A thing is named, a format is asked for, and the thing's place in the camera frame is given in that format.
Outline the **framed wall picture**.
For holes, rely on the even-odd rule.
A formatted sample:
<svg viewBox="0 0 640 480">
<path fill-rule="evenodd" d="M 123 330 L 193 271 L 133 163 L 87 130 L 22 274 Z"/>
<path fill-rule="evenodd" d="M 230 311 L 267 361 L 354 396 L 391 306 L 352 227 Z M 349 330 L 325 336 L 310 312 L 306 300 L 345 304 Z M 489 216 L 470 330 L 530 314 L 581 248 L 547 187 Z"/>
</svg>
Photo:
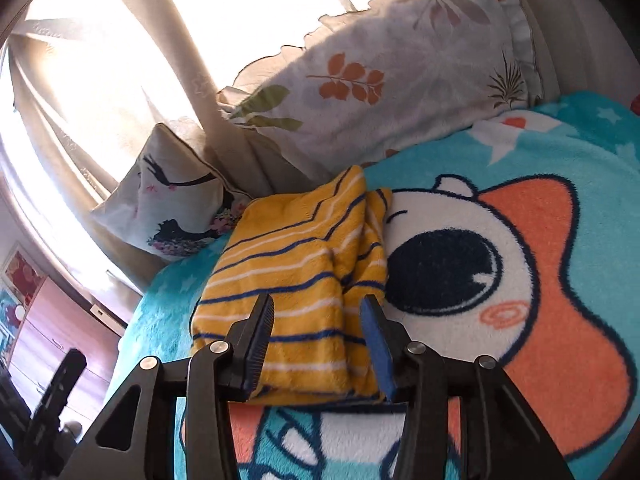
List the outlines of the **framed wall picture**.
<svg viewBox="0 0 640 480">
<path fill-rule="evenodd" d="M 1 263 L 1 289 L 29 310 L 47 274 L 20 245 L 15 243 Z"/>
<path fill-rule="evenodd" d="M 1 362 L 9 364 L 11 353 L 26 311 L 21 303 L 7 287 L 1 283 L 0 290 L 0 330 L 1 330 Z"/>
</svg>

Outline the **lady silhouette cushion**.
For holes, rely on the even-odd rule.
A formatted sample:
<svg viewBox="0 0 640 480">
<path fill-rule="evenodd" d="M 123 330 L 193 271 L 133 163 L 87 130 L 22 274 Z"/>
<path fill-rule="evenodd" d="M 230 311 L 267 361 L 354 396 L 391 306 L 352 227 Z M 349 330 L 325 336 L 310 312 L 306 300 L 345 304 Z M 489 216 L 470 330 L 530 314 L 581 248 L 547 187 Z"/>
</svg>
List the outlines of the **lady silhouette cushion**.
<svg viewBox="0 0 640 480">
<path fill-rule="evenodd" d="M 91 215 L 129 245 L 175 261 L 232 231 L 249 203 L 250 196 L 157 124 L 134 166 Z"/>
</svg>

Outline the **beige sheer curtain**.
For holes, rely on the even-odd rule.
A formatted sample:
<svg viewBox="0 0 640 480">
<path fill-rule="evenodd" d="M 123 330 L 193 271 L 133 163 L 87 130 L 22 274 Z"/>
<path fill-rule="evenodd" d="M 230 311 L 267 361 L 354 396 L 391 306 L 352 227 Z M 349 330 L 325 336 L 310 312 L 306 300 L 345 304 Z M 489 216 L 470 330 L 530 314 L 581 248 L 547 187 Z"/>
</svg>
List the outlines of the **beige sheer curtain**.
<svg viewBox="0 0 640 480">
<path fill-rule="evenodd" d="M 160 122 L 242 190 L 288 190 L 299 173 L 276 147 L 222 121 L 221 78 L 259 52 L 269 29 L 359 1 L 1 0 L 20 137 L 81 225 L 76 247 L 99 248 L 136 289 L 163 267 L 91 215 Z"/>
</svg>

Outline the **floral leaf print pillow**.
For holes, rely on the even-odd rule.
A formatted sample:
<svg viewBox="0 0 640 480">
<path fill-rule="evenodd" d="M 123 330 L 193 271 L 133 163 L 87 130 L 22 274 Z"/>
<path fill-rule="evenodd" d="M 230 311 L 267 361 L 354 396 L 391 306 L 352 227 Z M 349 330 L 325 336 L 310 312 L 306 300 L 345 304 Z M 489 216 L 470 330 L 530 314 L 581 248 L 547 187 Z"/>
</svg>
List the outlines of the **floral leaf print pillow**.
<svg viewBox="0 0 640 480">
<path fill-rule="evenodd" d="M 314 182 L 542 95 L 520 0 L 373 0 L 243 68 L 221 99 Z"/>
</svg>

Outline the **yellow striped knit sweater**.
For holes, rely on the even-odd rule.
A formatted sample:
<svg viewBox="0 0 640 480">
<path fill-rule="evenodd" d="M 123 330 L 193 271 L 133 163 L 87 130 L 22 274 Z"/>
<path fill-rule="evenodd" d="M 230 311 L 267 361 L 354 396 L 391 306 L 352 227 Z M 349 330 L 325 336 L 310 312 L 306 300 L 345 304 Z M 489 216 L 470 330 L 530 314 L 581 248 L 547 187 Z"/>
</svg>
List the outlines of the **yellow striped knit sweater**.
<svg viewBox="0 0 640 480">
<path fill-rule="evenodd" d="M 378 399 L 360 304 L 384 297 L 383 223 L 392 201 L 352 166 L 311 192 L 251 202 L 194 309 L 191 349 L 224 338 L 267 294 L 274 322 L 253 403 Z"/>
</svg>

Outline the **teal cartoon fleece blanket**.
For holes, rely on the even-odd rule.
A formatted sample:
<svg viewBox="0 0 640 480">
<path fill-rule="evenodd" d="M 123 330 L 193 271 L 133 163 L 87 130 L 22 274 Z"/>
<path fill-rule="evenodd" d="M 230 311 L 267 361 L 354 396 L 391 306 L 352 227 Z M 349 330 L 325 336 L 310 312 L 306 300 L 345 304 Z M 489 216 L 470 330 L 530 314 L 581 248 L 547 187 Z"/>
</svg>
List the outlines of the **teal cartoon fleece blanket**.
<svg viewBox="0 0 640 480">
<path fill-rule="evenodd" d="M 493 356 L 578 479 L 639 416 L 639 110 L 580 92 L 512 110 L 363 169 L 393 196 L 386 315 L 441 356 Z M 134 312 L 114 383 L 191 351 L 231 234 L 168 266 Z M 404 411 L 378 399 L 231 410 L 245 479 L 388 479 Z"/>
</svg>

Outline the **wooden dresser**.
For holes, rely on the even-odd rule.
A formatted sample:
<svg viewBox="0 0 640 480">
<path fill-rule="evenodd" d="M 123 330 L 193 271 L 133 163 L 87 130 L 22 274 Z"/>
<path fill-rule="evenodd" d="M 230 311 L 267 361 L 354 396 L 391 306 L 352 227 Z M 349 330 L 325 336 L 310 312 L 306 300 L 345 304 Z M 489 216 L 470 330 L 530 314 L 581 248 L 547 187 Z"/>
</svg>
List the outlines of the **wooden dresser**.
<svg viewBox="0 0 640 480">
<path fill-rule="evenodd" d="M 68 350 L 79 350 L 87 366 L 68 397 L 61 422 L 79 422 L 88 429 L 112 380 L 117 344 L 115 333 L 46 278 L 18 332 L 9 362 L 11 380 L 34 410 Z"/>
</svg>

